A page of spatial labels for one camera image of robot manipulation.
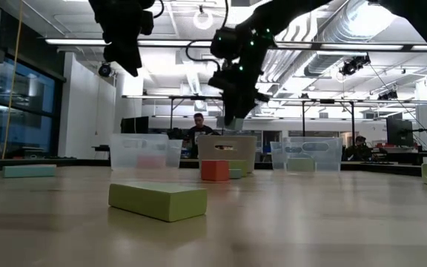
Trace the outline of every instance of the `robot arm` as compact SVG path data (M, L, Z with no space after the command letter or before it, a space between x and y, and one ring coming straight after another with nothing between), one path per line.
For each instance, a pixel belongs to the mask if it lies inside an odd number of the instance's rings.
M368 0L380 4L397 16L408 19L427 41L427 0ZM253 15L235 29L222 28L216 32L211 45L212 54L227 64L214 73L209 85L223 90L225 124L244 119L256 106L255 100L268 101L257 92L255 84L262 75L261 67L274 36L283 31L296 17L329 3L328 0L272 0L255 9ZM239 58L239 63L231 61Z

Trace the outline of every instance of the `man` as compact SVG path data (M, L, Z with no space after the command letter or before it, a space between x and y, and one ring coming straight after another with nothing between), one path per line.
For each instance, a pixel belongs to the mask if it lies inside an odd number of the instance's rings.
M363 162L371 160L371 149L367 146L365 141L366 138L363 136L357 136L357 138L355 138L355 146L350 146L345 149L347 160Z
M199 148L197 147L197 137L201 135L219 135L216 131L212 130L212 128L204 125L204 116L201 113L197 113L193 115L193 120L196 123L194 127L192 127L188 133L187 137L191 142L191 159L196 159L199 155Z

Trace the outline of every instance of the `ceiling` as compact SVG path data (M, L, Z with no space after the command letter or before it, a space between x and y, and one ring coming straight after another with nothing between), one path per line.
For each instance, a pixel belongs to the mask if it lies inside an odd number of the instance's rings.
M333 0L329 5L323 6L315 12L317 17L317 27L334 15L334 12L343 4L345 0ZM101 28L95 23L93 11L87 1L64 1L64 0L24 0L23 22L47 38L101 38ZM210 13L213 18L212 25L202 30L194 24L194 15L199 10L199 5L203 5L206 13ZM11 13L13 16L18 13L19 0L0 0L0 7ZM250 16L256 6L251 7L231 7L227 25L234 26ZM150 9L153 13L158 13L160 5L158 2ZM211 1L166 1L165 12L158 19L155 19L153 34L149 39L211 39L215 30L220 27L225 13L225 3L223 0ZM207 15L201 14L198 22L208 20ZM301 36L302 24L296 25L297 32L294 41L307 41L308 36ZM416 30L401 18L393 19L393 22L382 32L373 37L373 43L424 43L424 40ZM96 70L103 61L103 49L100 47L69 47L65 50L76 52L77 59L82 64ZM192 55L201 57L211 57L208 49L192 49ZM186 69L182 65L176 64L176 48L142 48L142 61L144 67L140 70L140 75L144 77L144 87L149 93L156 93L166 88L180 88L181 84L188 83ZM267 58L271 59L271 69L274 70L277 79L273 83L266 84L265 91L271 91L272 85L284 86L284 78L287 78L288 71L292 66L281 61L282 58L291 56L297 59L299 52L285 51L283 54L269 51ZM370 53L372 66L366 67L354 76L348 77L344 82L337 78L338 67L330 67L321 79L306 80L308 86L294 89L295 94L291 94L290 86L282 88L275 95L296 97L301 90L308 92L310 97L328 98L341 97L366 98L370 92L380 92L383 83L396 83L403 98L409 98L414 92L414 82L423 78L427 74L427 53ZM206 84L211 77L214 66L198 65L196 74L200 84Z

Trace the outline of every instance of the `table surface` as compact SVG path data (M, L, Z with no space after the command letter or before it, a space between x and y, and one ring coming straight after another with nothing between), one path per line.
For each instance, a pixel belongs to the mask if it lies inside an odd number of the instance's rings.
M206 188L207 214L167 223L108 208L109 184L131 181ZM187 169L0 177L0 266L423 267L427 185L350 171L224 183Z

